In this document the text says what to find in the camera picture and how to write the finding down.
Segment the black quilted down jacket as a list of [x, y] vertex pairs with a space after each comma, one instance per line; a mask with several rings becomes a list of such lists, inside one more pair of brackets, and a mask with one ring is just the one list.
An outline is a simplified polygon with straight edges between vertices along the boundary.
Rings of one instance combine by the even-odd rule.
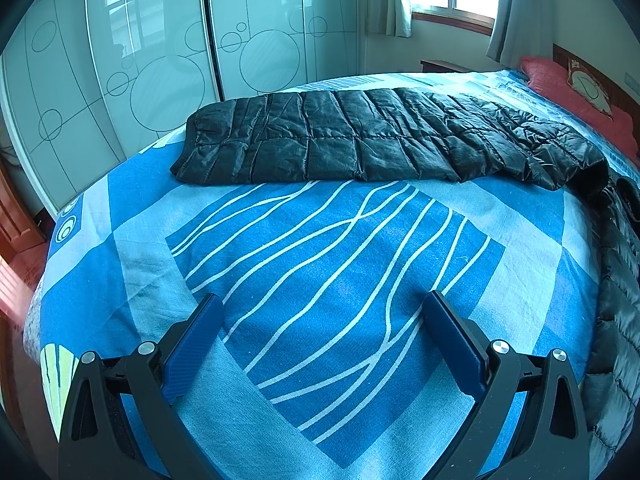
[[196, 185], [508, 174], [550, 191], [571, 188], [599, 218], [597, 321], [582, 386], [590, 474], [636, 475], [639, 192], [574, 128], [474, 96], [411, 88], [281, 92], [197, 110], [171, 171]]

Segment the reddish wooden door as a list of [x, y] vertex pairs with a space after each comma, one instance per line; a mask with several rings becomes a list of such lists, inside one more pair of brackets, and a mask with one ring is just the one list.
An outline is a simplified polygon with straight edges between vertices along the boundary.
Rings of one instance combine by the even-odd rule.
[[1, 313], [25, 322], [47, 259], [48, 242], [1, 165]]

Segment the blue patterned bed sheet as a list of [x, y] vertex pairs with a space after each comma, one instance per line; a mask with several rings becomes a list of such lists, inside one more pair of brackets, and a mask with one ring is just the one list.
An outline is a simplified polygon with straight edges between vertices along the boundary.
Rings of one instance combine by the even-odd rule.
[[[411, 88], [474, 96], [568, 125], [608, 166], [626, 159], [516, 73], [386, 75], [287, 92]], [[212, 292], [224, 324], [180, 401], [232, 476], [416, 478], [471, 401], [419, 318], [437, 289], [515, 348], [564, 349], [584, 385], [601, 278], [599, 218], [571, 188], [309, 180], [190, 185], [176, 130], [58, 215], [43, 274], [40, 366], [54, 426], [81, 353], [160, 336]]]

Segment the red pillow with print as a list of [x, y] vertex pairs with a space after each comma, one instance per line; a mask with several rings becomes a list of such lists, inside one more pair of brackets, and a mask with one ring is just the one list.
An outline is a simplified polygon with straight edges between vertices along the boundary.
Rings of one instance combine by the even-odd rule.
[[522, 58], [529, 88], [564, 108], [613, 144], [634, 166], [639, 166], [639, 126], [610, 103], [600, 84], [577, 62], [568, 72], [548, 58]]

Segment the dark wooden headboard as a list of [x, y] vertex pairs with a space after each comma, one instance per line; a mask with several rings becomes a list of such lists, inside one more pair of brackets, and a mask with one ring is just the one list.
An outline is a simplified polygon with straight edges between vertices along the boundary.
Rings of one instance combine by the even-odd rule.
[[627, 112], [634, 121], [634, 126], [638, 127], [639, 103], [619, 84], [616, 84], [616, 82], [612, 81], [611, 78], [608, 78], [608, 76], [606, 76], [604, 73], [601, 73], [600, 70], [597, 70], [595, 67], [580, 58], [577, 54], [574, 54], [569, 50], [558, 46], [557, 44], [553, 45], [553, 61], [562, 65], [568, 72], [572, 67], [572, 62], [577, 62], [589, 73], [589, 75], [593, 79], [595, 79], [600, 84], [602, 89], [608, 95], [610, 103]]

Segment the dark wooden nightstand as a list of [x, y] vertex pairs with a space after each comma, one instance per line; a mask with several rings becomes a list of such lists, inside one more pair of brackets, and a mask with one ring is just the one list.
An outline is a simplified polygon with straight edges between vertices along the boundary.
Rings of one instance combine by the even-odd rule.
[[470, 69], [458, 64], [439, 60], [421, 60], [423, 73], [469, 73]]

